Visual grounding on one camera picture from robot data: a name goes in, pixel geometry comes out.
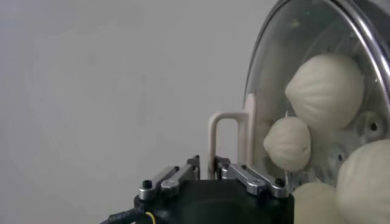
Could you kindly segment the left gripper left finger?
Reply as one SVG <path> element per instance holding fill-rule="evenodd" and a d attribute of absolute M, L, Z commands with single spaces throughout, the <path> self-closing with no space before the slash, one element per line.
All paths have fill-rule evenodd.
<path fill-rule="evenodd" d="M 200 156 L 195 155 L 187 159 L 182 167 L 168 166 L 154 178 L 144 180 L 138 188 L 138 196 L 141 200 L 153 200 L 162 193 L 168 197 L 177 195 L 181 185 L 188 180 L 200 178 Z"/>

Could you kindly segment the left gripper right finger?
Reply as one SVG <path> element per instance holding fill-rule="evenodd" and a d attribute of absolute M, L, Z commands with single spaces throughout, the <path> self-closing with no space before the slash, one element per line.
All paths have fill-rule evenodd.
<path fill-rule="evenodd" d="M 284 179 L 262 174 L 256 168 L 243 164 L 231 163 L 228 158 L 216 156 L 215 177 L 222 180 L 237 180 L 254 196 L 268 191 L 275 198 L 288 198 L 289 190 Z"/>

